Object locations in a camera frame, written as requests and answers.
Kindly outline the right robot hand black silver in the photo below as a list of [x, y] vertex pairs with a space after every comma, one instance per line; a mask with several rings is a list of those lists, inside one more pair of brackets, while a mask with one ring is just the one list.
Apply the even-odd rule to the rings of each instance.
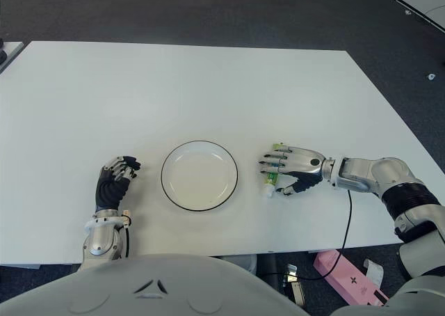
[[301, 193], [323, 180], [322, 167], [326, 158], [319, 152], [279, 144], [260, 160], [262, 173], [287, 175], [296, 180], [276, 189], [283, 196]]

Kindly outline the left robot hand black silver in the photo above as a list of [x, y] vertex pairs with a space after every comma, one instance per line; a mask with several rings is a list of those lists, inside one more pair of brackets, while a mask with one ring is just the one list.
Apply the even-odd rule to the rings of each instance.
[[140, 166], [137, 159], [130, 156], [112, 158], [102, 166], [95, 191], [96, 212], [118, 210]]

